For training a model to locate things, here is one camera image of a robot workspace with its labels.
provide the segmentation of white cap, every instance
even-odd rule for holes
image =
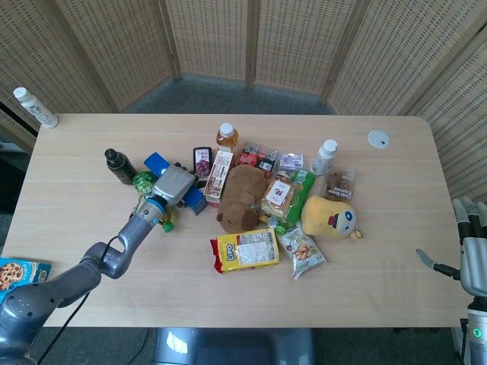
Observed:
[[[220,125],[220,134],[225,138],[231,137],[234,135],[234,127],[231,123],[223,123]]]
[[[327,139],[325,143],[323,143],[323,150],[327,154],[335,154],[336,150],[338,150],[338,143],[334,139]]]
[[[14,96],[18,101],[26,101],[32,97],[32,94],[25,87],[17,87],[14,90]]]

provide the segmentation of yellow pear plush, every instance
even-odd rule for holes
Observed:
[[[344,202],[331,202],[311,196],[301,213],[303,231],[311,236],[324,235],[337,238],[360,238],[355,230],[357,218],[352,206]]]

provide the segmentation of brown teddy bear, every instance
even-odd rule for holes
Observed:
[[[250,165],[234,167],[228,174],[216,220],[228,233],[252,230],[259,223],[256,209],[267,190],[264,172]]]

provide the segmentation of blue box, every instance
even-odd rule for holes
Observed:
[[[45,281],[50,264],[0,257],[0,302],[16,287]]]

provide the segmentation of cardboard box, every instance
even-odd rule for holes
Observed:
[[[50,264],[0,257],[0,302],[16,287],[45,281]]]
[[[208,205],[218,207],[220,205],[221,194],[230,171],[234,154],[231,152],[218,151],[213,162],[212,171],[206,183],[205,194]]]

